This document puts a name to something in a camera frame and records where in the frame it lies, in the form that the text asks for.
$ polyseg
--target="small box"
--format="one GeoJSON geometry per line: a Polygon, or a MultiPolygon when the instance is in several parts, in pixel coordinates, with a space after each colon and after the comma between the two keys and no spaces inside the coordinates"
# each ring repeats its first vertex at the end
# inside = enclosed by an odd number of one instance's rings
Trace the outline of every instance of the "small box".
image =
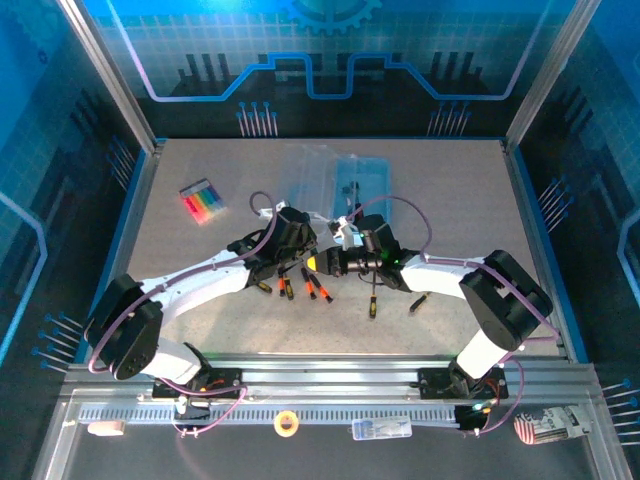
{"type": "Polygon", "coordinates": [[[180,190],[180,198],[198,225],[204,225],[224,209],[222,198],[206,178],[180,190]]]}

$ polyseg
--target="blue border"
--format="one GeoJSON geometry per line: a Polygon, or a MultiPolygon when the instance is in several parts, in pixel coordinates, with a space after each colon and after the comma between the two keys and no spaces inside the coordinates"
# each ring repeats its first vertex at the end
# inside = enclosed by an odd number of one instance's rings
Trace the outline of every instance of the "blue border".
{"type": "Polygon", "coordinates": [[[551,271],[551,276],[553,277],[553,281],[556,286],[556,293],[558,294],[558,298],[562,306],[567,330],[569,332],[569,336],[571,337],[573,349],[576,353],[576,360],[579,363],[589,363],[589,357],[587,356],[587,350],[584,346],[582,335],[580,334],[578,321],[576,320],[576,317],[573,313],[571,301],[569,300],[569,294],[567,293],[567,289],[564,285],[564,280],[562,279],[562,274],[560,273],[560,267],[558,266],[558,260],[556,259],[555,252],[553,251],[553,246],[551,245],[551,238],[549,237],[547,229],[544,225],[542,213],[540,212],[540,208],[538,208],[538,199],[536,197],[535,191],[533,190],[531,177],[529,177],[529,172],[524,163],[524,157],[522,156],[520,147],[516,147],[513,153],[514,159],[518,165],[522,183],[524,185],[524,194],[526,196],[525,200],[531,205],[535,227],[540,232],[540,239],[542,241],[542,248],[544,250],[543,253],[547,257],[547,261],[549,263],[549,270],[551,271]]]}
{"type": "Polygon", "coordinates": [[[425,89],[435,100],[450,100],[450,101],[465,101],[465,100],[480,100],[480,101],[503,101],[506,100],[513,91],[518,79],[520,78],[520,74],[527,63],[531,50],[533,48],[534,43],[536,42],[538,35],[540,34],[540,30],[542,29],[542,25],[544,24],[545,19],[549,15],[549,11],[551,8],[551,4],[553,1],[549,1],[545,9],[540,14],[536,26],[531,33],[531,37],[527,42],[527,45],[522,52],[520,59],[518,60],[518,64],[509,80],[509,84],[507,85],[504,93],[499,95],[490,95],[490,94],[478,94],[478,95],[459,95],[459,94],[443,94],[438,93],[435,88],[424,78],[424,76],[418,71],[418,69],[409,62],[396,62],[393,60],[392,52],[360,52],[353,53],[349,56],[347,60],[347,85],[344,93],[328,93],[328,94],[320,94],[316,93],[313,86],[313,64],[311,60],[311,56],[304,52],[279,52],[279,53],[267,53],[267,63],[264,64],[250,64],[245,68],[242,73],[227,87],[227,89],[222,93],[222,95],[202,95],[202,96],[183,96],[183,97],[161,97],[156,94],[153,85],[151,85],[151,80],[149,79],[144,67],[142,66],[142,61],[138,56],[135,48],[133,47],[133,43],[127,34],[127,31],[122,24],[120,16],[118,12],[116,12],[115,7],[111,3],[111,0],[106,0],[107,7],[113,17],[113,21],[115,23],[116,28],[120,32],[122,40],[125,43],[127,50],[129,51],[129,55],[131,56],[131,60],[135,65],[142,83],[147,90],[149,96],[159,103],[175,103],[175,102],[224,102],[227,100],[239,87],[242,83],[249,77],[253,72],[256,71],[275,71],[276,70],[276,61],[277,60],[302,60],[305,65],[305,77],[306,77],[306,87],[307,87],[307,95],[309,98],[313,100],[347,100],[351,98],[353,95],[353,84],[355,79],[355,62],[359,59],[382,59],[384,60],[384,68],[390,70],[406,70],[417,82],[418,84],[425,89]]]}
{"type": "Polygon", "coordinates": [[[624,253],[624,247],[627,244],[627,238],[629,237],[629,230],[638,221],[640,221],[640,209],[636,209],[635,211],[633,211],[624,220],[624,222],[622,222],[616,255],[618,257],[618,261],[620,262],[620,266],[622,267],[622,271],[624,272],[625,277],[627,277],[627,282],[629,283],[631,292],[636,299],[636,303],[638,304],[638,306],[640,306],[640,285],[638,285],[638,281],[636,280],[636,276],[633,273],[633,269],[629,264],[629,260],[627,260],[626,254],[624,253]]]}
{"type": "MultiPolygon", "coordinates": [[[[122,234],[124,233],[124,226],[127,223],[129,210],[131,209],[133,197],[135,196],[136,190],[138,188],[138,182],[140,181],[142,169],[144,168],[145,163],[146,154],[144,153],[144,150],[140,149],[138,161],[136,162],[136,168],[133,171],[133,176],[131,177],[131,182],[129,183],[127,196],[125,197],[124,203],[122,204],[122,210],[120,211],[120,217],[118,218],[118,225],[116,226],[116,231],[113,234],[113,239],[111,240],[111,247],[109,247],[109,253],[107,254],[107,259],[105,260],[104,268],[102,269],[102,275],[100,276],[100,281],[98,282],[98,286],[96,287],[96,294],[93,297],[90,312],[93,312],[93,309],[96,308],[96,305],[102,297],[102,294],[107,289],[107,281],[109,280],[113,264],[116,260],[116,254],[118,253],[120,241],[122,240],[122,234]]],[[[76,356],[74,358],[75,363],[84,363],[84,357],[87,354],[88,348],[89,344],[86,342],[86,340],[84,340],[84,338],[81,339],[80,345],[78,345],[78,350],[76,351],[76,356]]]]}

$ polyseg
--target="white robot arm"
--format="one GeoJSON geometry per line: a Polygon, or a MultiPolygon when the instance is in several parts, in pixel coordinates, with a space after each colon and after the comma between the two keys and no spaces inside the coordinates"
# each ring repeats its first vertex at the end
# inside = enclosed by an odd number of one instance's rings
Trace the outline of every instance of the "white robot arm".
{"type": "Polygon", "coordinates": [[[461,397],[473,396],[490,370],[516,351],[553,309],[546,293],[504,251],[469,259],[423,256],[400,248],[380,215],[362,218],[357,227],[362,246],[330,248],[310,258],[307,266],[338,277],[373,271],[395,290],[466,300],[480,330],[449,366],[461,397]]]}
{"type": "MultiPolygon", "coordinates": [[[[243,260],[229,263],[255,248],[265,235],[264,230],[233,242],[209,260],[171,275],[140,283],[128,275],[115,279],[92,312],[85,330],[89,344],[96,348],[104,343],[106,332],[123,312],[136,301],[140,304],[94,355],[99,355],[118,380],[145,373],[186,385],[192,391],[208,389],[211,383],[208,362],[192,346],[161,338],[160,329],[164,323],[204,302],[257,285],[316,246],[309,215],[280,207],[273,238],[261,251],[243,260]],[[227,265],[215,268],[221,262],[227,265]]],[[[524,342],[538,326],[540,315],[546,317],[552,310],[548,296],[506,252],[497,250],[487,257],[466,260],[429,257],[425,261],[420,252],[400,248],[380,215],[361,218],[356,239],[350,238],[351,227],[344,222],[336,222],[334,227],[343,237],[342,246],[311,257],[307,262],[310,269],[334,276],[375,271],[389,288],[437,292],[469,303],[480,330],[449,366],[453,391],[459,397],[474,396],[492,367],[524,342]],[[517,290],[517,295],[498,292],[503,285],[479,266],[499,272],[511,284],[509,288],[517,290]]]]}
{"type": "Polygon", "coordinates": [[[193,390],[206,387],[206,360],[188,344],[161,338],[162,325],[216,297],[258,285],[316,244],[309,216],[283,206],[271,236],[267,229],[252,232],[214,257],[170,275],[142,282],[121,275],[109,284],[85,328],[92,359],[106,365],[95,369],[90,361],[90,370],[108,370],[117,380],[145,373],[193,390]]]}

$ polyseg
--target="cable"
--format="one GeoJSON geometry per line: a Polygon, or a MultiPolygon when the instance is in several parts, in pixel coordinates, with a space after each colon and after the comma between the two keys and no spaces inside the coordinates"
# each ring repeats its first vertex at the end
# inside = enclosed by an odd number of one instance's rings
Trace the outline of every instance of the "cable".
{"type": "Polygon", "coordinates": [[[429,245],[431,245],[431,240],[433,238],[433,230],[431,228],[431,224],[429,223],[429,219],[427,218],[427,216],[424,214],[424,212],[420,209],[420,207],[418,207],[415,203],[413,203],[410,200],[407,200],[406,198],[403,197],[398,197],[397,195],[379,195],[377,197],[372,198],[371,200],[369,200],[368,202],[360,205],[358,208],[355,209],[355,211],[348,215],[346,217],[347,221],[349,223],[353,222],[353,219],[356,217],[356,215],[358,213],[360,213],[362,210],[364,210],[366,207],[368,207],[369,205],[372,205],[376,202],[379,202],[380,200],[384,200],[386,198],[391,198],[393,200],[400,200],[401,202],[404,202],[410,206],[413,207],[413,209],[418,212],[418,214],[422,217],[422,220],[424,221],[424,224],[427,226],[427,241],[425,242],[425,244],[423,245],[423,247],[420,249],[420,254],[422,254],[422,252],[424,252],[427,247],[429,245]]]}
{"type": "MultiPolygon", "coordinates": [[[[262,190],[259,190],[257,192],[253,192],[251,194],[251,196],[249,197],[249,206],[250,206],[251,210],[253,212],[256,211],[255,207],[253,206],[253,200],[258,195],[264,195],[265,197],[267,197],[267,199],[269,200],[269,203],[271,204],[271,208],[275,212],[276,204],[273,201],[273,198],[271,198],[271,195],[269,195],[266,192],[263,192],[262,190]]],[[[186,278],[192,277],[194,275],[198,275],[200,273],[208,272],[209,270],[217,270],[219,268],[226,267],[226,266],[231,265],[233,263],[236,263],[236,262],[239,262],[241,260],[244,260],[247,257],[255,255],[256,253],[258,253],[260,251],[260,249],[262,249],[262,247],[264,247],[266,245],[266,243],[271,238],[271,235],[273,234],[273,231],[276,228],[277,219],[278,219],[277,215],[273,215],[271,217],[271,222],[269,223],[269,230],[267,231],[267,234],[258,243],[258,245],[256,245],[255,248],[253,248],[252,250],[249,250],[248,252],[243,253],[240,256],[237,256],[237,257],[234,257],[234,258],[230,258],[230,259],[227,259],[227,260],[223,260],[223,261],[221,261],[219,263],[211,263],[210,265],[201,265],[199,267],[194,267],[194,268],[192,268],[190,270],[182,272],[181,274],[176,275],[175,277],[167,280],[167,282],[165,284],[157,285],[155,288],[153,288],[152,290],[148,291],[147,293],[142,295],[140,298],[137,298],[131,305],[129,305],[118,316],[118,318],[116,318],[114,320],[114,322],[109,326],[109,328],[104,333],[104,335],[102,336],[102,338],[100,339],[98,344],[93,349],[93,352],[91,354],[91,358],[89,358],[89,363],[87,364],[87,368],[89,369],[89,371],[91,373],[102,373],[102,372],[109,371],[109,365],[106,365],[104,367],[95,367],[95,363],[98,360],[98,357],[100,356],[100,353],[102,353],[102,349],[105,347],[107,342],[111,339],[111,337],[113,336],[115,331],[120,327],[120,325],[122,324],[122,322],[125,321],[125,319],[129,318],[129,315],[131,313],[133,313],[135,311],[135,309],[138,308],[138,306],[140,306],[140,304],[142,304],[143,302],[146,302],[147,300],[149,300],[153,296],[157,295],[158,293],[164,292],[167,288],[172,287],[176,283],[181,282],[182,280],[184,280],[186,278]]]]}
{"type": "Polygon", "coordinates": [[[215,395],[222,395],[223,393],[237,392],[238,390],[242,390],[243,388],[245,388],[244,385],[234,385],[232,387],[216,388],[213,390],[206,390],[203,392],[200,390],[191,390],[191,389],[185,388],[182,385],[172,382],[167,378],[158,377],[158,380],[165,383],[169,387],[173,388],[175,391],[183,393],[185,395],[190,395],[192,397],[213,397],[215,395]]]}
{"type": "Polygon", "coordinates": [[[432,257],[425,256],[423,257],[423,261],[425,263],[431,263],[435,265],[473,267],[473,268],[479,268],[481,270],[484,270],[485,272],[490,274],[493,278],[495,278],[498,282],[500,282],[504,287],[506,287],[507,290],[509,290],[509,292],[512,293],[520,301],[520,303],[522,303],[525,306],[525,308],[529,310],[529,312],[531,312],[531,314],[534,317],[536,317],[536,319],[541,324],[543,324],[549,330],[551,330],[553,336],[537,337],[537,340],[535,341],[551,341],[551,340],[555,341],[560,338],[560,332],[553,325],[551,325],[551,323],[549,323],[549,321],[546,318],[544,318],[544,316],[540,313],[540,311],[536,307],[534,307],[533,304],[529,300],[527,300],[527,298],[524,295],[522,295],[522,293],[520,293],[520,291],[511,282],[509,282],[506,278],[504,278],[500,273],[498,273],[493,268],[485,265],[484,263],[472,262],[468,260],[460,260],[457,258],[432,258],[432,257]]]}
{"type": "MultiPolygon", "coordinates": [[[[358,278],[359,278],[360,280],[362,280],[364,283],[368,283],[369,285],[373,285],[373,282],[372,282],[371,280],[365,280],[361,273],[358,273],[358,278]]],[[[376,282],[376,285],[377,285],[378,287],[382,287],[382,286],[384,286],[384,283],[382,283],[382,282],[376,282]]]]}
{"type": "Polygon", "coordinates": [[[426,254],[426,249],[431,244],[431,240],[433,238],[433,230],[431,228],[431,224],[429,223],[429,219],[424,214],[424,212],[420,209],[420,207],[418,207],[415,203],[411,202],[410,200],[407,200],[406,198],[398,197],[396,195],[380,195],[369,200],[368,202],[364,203],[360,207],[358,207],[351,215],[346,217],[347,221],[350,223],[353,222],[353,219],[355,218],[355,216],[358,213],[360,213],[362,210],[364,210],[365,207],[368,207],[369,205],[379,202],[380,200],[384,200],[386,198],[392,198],[394,200],[400,200],[401,202],[407,203],[408,205],[412,206],[416,210],[416,212],[418,212],[420,217],[422,217],[422,220],[424,221],[424,224],[427,227],[427,241],[425,242],[423,247],[420,249],[420,258],[422,258],[423,262],[432,263],[436,265],[449,265],[449,266],[460,266],[460,267],[468,266],[468,267],[480,268],[484,270],[489,275],[494,277],[498,282],[500,282],[504,287],[506,287],[507,290],[509,290],[509,292],[512,293],[520,301],[520,303],[522,303],[525,306],[525,308],[529,310],[529,312],[531,312],[531,314],[534,317],[536,317],[536,319],[541,324],[546,326],[552,332],[551,337],[534,337],[534,338],[527,339],[525,342],[530,343],[530,342],[556,341],[560,338],[560,332],[553,325],[551,325],[551,323],[549,323],[549,321],[546,318],[544,318],[544,316],[538,311],[538,309],[534,307],[533,304],[529,302],[529,300],[527,300],[526,297],[522,295],[511,282],[507,281],[507,279],[505,279],[502,275],[500,275],[500,273],[498,273],[493,268],[485,265],[484,263],[471,262],[471,261],[460,260],[456,258],[434,259],[434,258],[428,257],[426,254]]]}
{"type": "Polygon", "coordinates": [[[502,418],[498,420],[494,425],[491,425],[488,428],[485,427],[482,430],[474,430],[474,433],[477,436],[484,435],[485,433],[493,432],[495,429],[504,425],[504,423],[509,419],[513,411],[516,409],[516,407],[520,404],[520,401],[522,400],[522,394],[524,393],[524,369],[522,368],[522,364],[515,358],[511,358],[509,359],[509,361],[515,363],[516,366],[518,367],[518,370],[520,371],[520,388],[518,389],[518,395],[516,395],[516,399],[513,402],[513,405],[509,407],[509,410],[507,410],[507,412],[502,416],[502,418]]]}
{"type": "Polygon", "coordinates": [[[242,386],[240,387],[240,396],[238,397],[238,399],[234,402],[233,405],[231,405],[231,407],[229,407],[229,409],[224,412],[220,418],[218,418],[215,422],[210,423],[209,425],[202,427],[200,429],[198,429],[197,427],[193,427],[192,431],[187,431],[185,430],[180,430],[178,428],[178,426],[174,423],[173,427],[180,432],[183,435],[192,435],[194,437],[197,437],[198,435],[200,435],[201,433],[205,433],[208,432],[209,430],[212,430],[213,428],[217,427],[220,423],[222,423],[224,421],[225,418],[227,418],[229,415],[231,415],[231,413],[238,408],[238,406],[242,403],[242,400],[244,400],[244,397],[247,395],[247,387],[242,386]]]}

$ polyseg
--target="tape roll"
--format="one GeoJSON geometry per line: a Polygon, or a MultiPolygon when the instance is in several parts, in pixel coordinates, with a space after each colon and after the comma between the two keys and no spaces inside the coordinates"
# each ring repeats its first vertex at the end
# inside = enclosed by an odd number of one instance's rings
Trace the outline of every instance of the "tape roll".
{"type": "Polygon", "coordinates": [[[273,428],[281,437],[291,437],[298,431],[300,420],[298,416],[290,410],[280,412],[273,421],[273,428]]]}

